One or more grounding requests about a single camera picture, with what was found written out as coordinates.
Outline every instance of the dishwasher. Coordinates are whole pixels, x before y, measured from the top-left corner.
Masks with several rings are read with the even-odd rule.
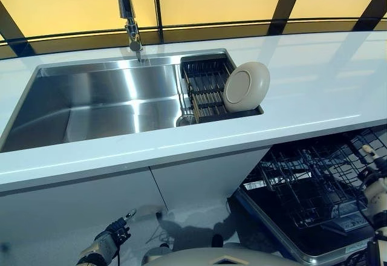
[[[375,168],[362,149],[387,156],[387,126],[276,144],[234,193],[276,241],[303,265],[346,265],[374,236],[358,174]]]

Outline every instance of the wire rack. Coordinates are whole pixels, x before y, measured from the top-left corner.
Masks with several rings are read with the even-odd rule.
[[[197,123],[263,114],[260,106],[254,110],[227,112],[223,90],[234,66],[225,54],[182,57],[180,69]]]
[[[371,129],[275,145],[244,185],[253,189],[262,180],[299,228],[350,215],[358,212],[359,196],[365,209],[357,175],[367,166],[374,167],[362,150],[364,144],[387,156],[385,144]]]

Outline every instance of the stainless steel sink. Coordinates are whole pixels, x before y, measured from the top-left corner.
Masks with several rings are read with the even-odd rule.
[[[57,63],[36,68],[0,152],[175,127],[191,116],[183,56],[224,50]]]

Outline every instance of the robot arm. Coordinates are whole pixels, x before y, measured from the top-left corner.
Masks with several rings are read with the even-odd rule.
[[[366,251],[367,266],[387,265],[387,160],[380,158],[369,145],[363,150],[374,160],[378,170],[366,168],[359,179],[366,186],[364,195],[368,201],[370,224],[375,236],[369,241]]]
[[[135,215],[131,210],[99,233],[94,242],[80,254],[78,266],[107,266],[119,255],[120,246],[131,236],[127,222]]]

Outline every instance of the cabinet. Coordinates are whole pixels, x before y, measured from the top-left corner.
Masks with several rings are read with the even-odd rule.
[[[224,203],[269,148],[152,166],[151,171],[169,210]]]
[[[114,177],[0,197],[0,242],[33,241],[112,221],[136,208],[153,214],[164,202],[148,167]]]

